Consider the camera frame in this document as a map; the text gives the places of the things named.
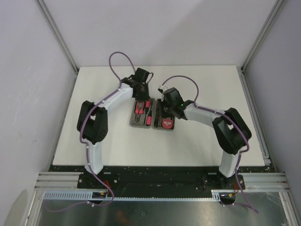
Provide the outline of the pink black utility knife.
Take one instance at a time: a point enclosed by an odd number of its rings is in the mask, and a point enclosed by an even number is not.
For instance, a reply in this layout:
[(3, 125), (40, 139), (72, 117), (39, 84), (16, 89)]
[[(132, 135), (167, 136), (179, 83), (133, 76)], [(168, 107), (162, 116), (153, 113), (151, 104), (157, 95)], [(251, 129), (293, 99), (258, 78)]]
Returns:
[(159, 119), (160, 119), (160, 114), (156, 113), (155, 120), (154, 120), (154, 127), (155, 128), (158, 127)]

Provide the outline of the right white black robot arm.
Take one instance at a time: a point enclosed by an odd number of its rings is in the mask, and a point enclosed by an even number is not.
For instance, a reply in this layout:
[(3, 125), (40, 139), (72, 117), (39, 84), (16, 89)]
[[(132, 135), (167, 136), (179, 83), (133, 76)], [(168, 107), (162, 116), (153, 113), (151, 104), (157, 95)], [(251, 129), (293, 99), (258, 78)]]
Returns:
[(241, 154), (249, 151), (252, 133), (235, 108), (226, 111), (215, 110), (197, 105), (192, 100), (184, 101), (176, 88), (160, 86), (162, 94), (160, 110), (178, 119), (195, 121), (213, 128), (218, 144), (223, 150), (222, 160), (217, 173), (217, 184), (228, 189), (238, 178), (237, 172)]

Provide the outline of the small pink handle screwdriver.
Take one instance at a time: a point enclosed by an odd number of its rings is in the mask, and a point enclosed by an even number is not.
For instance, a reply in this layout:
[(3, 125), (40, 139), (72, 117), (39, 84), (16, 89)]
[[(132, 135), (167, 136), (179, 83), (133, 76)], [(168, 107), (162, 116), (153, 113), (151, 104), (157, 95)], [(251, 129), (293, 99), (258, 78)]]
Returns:
[(146, 125), (150, 126), (151, 125), (151, 115), (148, 115)]

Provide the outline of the red tape measure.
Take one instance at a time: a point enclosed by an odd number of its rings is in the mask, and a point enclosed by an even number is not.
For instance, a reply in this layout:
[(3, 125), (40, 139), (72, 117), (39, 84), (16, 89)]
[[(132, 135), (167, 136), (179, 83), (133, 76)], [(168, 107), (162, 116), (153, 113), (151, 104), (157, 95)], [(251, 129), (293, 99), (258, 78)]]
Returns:
[(174, 121), (170, 118), (163, 118), (162, 119), (162, 127), (164, 129), (172, 129), (174, 125)]

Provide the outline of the pink black pliers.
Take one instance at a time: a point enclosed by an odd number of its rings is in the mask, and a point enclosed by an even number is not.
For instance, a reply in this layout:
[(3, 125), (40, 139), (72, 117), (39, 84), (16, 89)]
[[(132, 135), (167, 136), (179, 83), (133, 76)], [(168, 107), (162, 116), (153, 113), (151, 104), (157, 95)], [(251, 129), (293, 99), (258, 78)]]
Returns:
[(145, 102), (137, 101), (135, 105), (135, 122), (138, 123), (140, 121), (140, 117), (144, 112), (144, 104)]

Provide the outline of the pink handle bit screwdriver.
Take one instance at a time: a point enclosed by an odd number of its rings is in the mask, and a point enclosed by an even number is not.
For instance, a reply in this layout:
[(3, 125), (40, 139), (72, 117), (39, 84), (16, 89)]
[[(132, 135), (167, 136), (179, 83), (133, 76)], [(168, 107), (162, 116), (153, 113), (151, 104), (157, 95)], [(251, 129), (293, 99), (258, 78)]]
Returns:
[(145, 114), (148, 113), (149, 108), (150, 108), (150, 104), (151, 104), (151, 101), (150, 101), (150, 100), (147, 100), (146, 103), (145, 103), (145, 109), (144, 109)]

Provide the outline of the grey plastic tool case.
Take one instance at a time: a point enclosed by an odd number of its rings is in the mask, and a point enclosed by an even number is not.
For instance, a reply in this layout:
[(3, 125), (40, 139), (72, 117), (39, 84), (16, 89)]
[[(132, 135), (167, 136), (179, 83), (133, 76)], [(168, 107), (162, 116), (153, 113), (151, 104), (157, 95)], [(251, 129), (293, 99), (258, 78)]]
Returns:
[(161, 99), (150, 98), (147, 101), (134, 101), (129, 124), (137, 128), (151, 128), (172, 131), (175, 128), (175, 116), (163, 112)]

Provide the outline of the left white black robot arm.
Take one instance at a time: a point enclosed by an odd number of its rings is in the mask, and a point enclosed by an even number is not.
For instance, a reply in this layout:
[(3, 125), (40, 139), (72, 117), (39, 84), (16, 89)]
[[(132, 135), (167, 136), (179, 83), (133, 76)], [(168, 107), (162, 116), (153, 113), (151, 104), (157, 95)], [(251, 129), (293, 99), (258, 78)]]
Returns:
[(135, 114), (140, 115), (145, 112), (145, 108), (150, 102), (149, 82), (153, 77), (142, 68), (137, 68), (133, 75), (120, 80), (119, 86), (111, 94), (101, 101), (83, 102), (77, 130), (80, 132), (79, 140), (86, 145), (87, 163), (85, 169), (90, 173), (87, 182), (93, 188), (103, 185), (104, 177), (99, 174), (103, 169), (102, 141), (108, 133), (108, 116), (123, 102), (133, 98), (137, 102)]

